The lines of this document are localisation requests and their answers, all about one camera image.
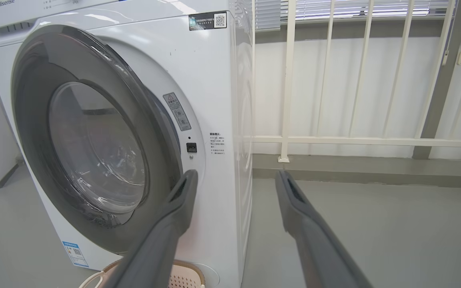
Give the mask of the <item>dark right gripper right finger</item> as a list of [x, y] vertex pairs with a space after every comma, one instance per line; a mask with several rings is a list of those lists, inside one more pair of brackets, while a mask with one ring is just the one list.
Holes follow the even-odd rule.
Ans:
[[275, 186], [284, 230], [296, 241], [308, 288], [370, 288], [372, 285], [287, 171]]

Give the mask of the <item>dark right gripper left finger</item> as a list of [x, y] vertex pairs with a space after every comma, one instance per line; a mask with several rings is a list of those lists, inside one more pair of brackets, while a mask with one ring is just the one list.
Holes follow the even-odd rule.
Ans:
[[186, 171], [104, 283], [105, 288], [168, 287], [179, 238], [190, 227], [197, 186], [198, 172]]

